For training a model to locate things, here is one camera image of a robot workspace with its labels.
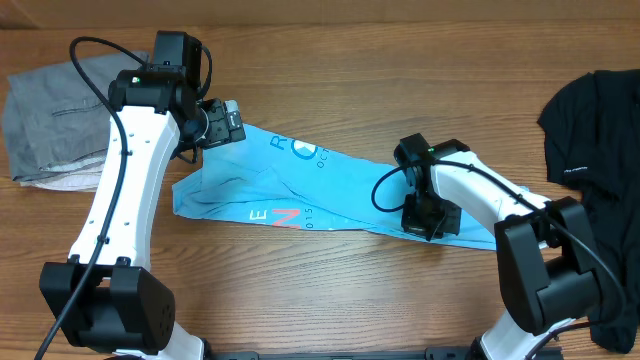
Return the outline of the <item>light blue printed t-shirt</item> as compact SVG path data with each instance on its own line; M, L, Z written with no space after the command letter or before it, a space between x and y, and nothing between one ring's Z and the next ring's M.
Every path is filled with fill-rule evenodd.
M306 231L365 230L406 240L392 208L409 188L375 163L247 125L240 142L209 149L173 186L173 211L190 219Z

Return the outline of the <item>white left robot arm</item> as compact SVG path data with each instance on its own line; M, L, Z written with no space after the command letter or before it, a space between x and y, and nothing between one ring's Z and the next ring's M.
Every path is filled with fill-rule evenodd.
M87 220L39 288L74 347L114 359L208 359L209 343L176 319L173 292L151 272L151 230L169 162L243 141L233 100L208 99L212 56L197 38L161 31L150 61L98 98L110 115L106 160Z

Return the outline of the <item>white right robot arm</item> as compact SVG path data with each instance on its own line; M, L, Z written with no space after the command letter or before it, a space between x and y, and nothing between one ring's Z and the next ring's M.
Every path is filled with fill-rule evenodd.
M416 133L400 140L394 158L412 189L404 231L427 240L458 235L469 214L496 241L504 314L471 345L431 347L426 358L562 360L550 340L588 327L584 316L603 305L615 281L582 205L514 185L456 139L431 146Z

